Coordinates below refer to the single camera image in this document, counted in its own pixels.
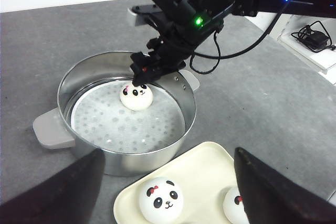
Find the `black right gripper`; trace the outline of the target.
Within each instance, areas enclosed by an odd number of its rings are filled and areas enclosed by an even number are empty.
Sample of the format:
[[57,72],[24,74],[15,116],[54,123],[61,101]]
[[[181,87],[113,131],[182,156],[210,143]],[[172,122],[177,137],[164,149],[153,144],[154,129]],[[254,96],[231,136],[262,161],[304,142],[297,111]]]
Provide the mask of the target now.
[[160,19],[151,19],[149,16],[131,18],[129,23],[132,26],[149,25],[160,34],[157,38],[148,41],[146,46],[150,51],[147,55],[142,52],[131,54],[132,83],[136,87],[157,81],[162,76],[183,69],[184,60],[189,58],[196,48],[184,40],[174,24]]

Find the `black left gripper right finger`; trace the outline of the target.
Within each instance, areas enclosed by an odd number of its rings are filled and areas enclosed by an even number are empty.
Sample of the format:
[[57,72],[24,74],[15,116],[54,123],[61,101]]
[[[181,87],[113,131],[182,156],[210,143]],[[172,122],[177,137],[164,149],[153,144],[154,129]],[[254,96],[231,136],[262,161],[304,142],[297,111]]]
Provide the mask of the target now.
[[234,168],[250,223],[335,223],[335,206],[297,185],[242,147]]

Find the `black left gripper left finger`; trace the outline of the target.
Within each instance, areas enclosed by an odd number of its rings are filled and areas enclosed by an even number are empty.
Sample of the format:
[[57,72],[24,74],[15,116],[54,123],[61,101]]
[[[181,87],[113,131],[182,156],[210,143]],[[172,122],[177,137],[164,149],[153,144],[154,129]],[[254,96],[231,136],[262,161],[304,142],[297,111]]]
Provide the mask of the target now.
[[100,149],[1,205],[1,223],[88,223],[99,195]]

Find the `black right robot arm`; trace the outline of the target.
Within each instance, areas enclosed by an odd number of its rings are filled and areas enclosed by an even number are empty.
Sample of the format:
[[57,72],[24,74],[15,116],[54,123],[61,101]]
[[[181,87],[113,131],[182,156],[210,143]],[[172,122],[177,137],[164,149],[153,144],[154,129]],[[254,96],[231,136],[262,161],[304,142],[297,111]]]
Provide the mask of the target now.
[[152,0],[132,11],[159,36],[147,43],[147,55],[131,55],[133,84],[140,86],[185,67],[197,47],[218,33],[227,15],[255,17],[259,12],[335,17],[335,0]]

